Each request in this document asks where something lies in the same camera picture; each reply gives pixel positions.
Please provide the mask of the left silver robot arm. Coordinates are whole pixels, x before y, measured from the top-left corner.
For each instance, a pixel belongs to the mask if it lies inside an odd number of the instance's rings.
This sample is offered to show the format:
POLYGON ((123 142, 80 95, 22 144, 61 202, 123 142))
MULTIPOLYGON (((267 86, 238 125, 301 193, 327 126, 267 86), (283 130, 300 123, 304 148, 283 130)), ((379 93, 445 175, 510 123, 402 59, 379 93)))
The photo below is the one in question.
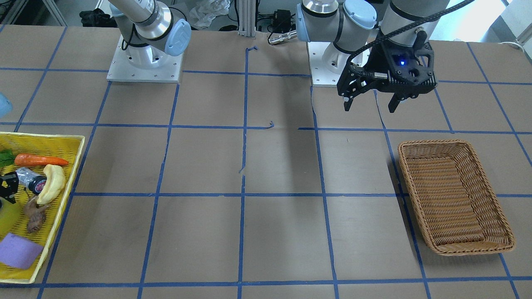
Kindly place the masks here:
POLYGON ((368 0, 302 0, 295 13, 298 39, 328 42, 340 74, 337 93, 344 110, 370 90, 392 93, 388 110, 401 101, 430 93, 438 81, 429 37, 447 0, 390 0, 380 19, 368 0))

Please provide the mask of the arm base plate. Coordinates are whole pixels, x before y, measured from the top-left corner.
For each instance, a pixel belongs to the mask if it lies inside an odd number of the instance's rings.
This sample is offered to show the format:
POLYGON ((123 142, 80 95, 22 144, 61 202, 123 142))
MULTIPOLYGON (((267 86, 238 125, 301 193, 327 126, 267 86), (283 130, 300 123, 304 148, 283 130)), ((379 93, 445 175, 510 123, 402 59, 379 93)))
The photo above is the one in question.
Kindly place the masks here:
POLYGON ((331 42, 308 42, 308 62, 314 87, 336 87, 350 56, 342 53, 331 42))
POLYGON ((180 83, 184 54, 168 55, 150 45, 128 46, 120 36, 106 79, 120 83, 180 83))

